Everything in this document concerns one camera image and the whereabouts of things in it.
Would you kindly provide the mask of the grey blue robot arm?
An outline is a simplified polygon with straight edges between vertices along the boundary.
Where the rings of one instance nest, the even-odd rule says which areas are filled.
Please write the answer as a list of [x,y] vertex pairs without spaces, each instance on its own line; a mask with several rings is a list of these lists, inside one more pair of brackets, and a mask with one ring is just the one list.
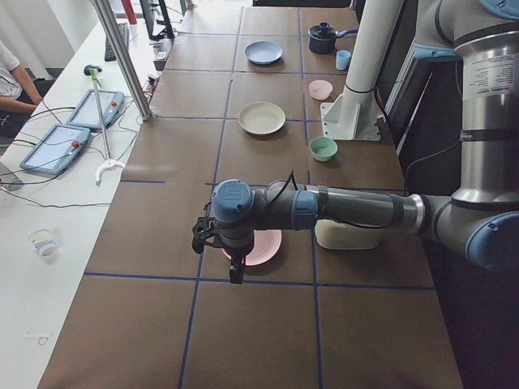
[[461,184],[450,196],[377,194],[277,181],[221,182],[193,227],[192,246],[222,248],[239,284],[254,233],[312,229],[318,220],[405,226],[490,271],[518,267],[518,4],[421,1],[416,58],[463,62]]

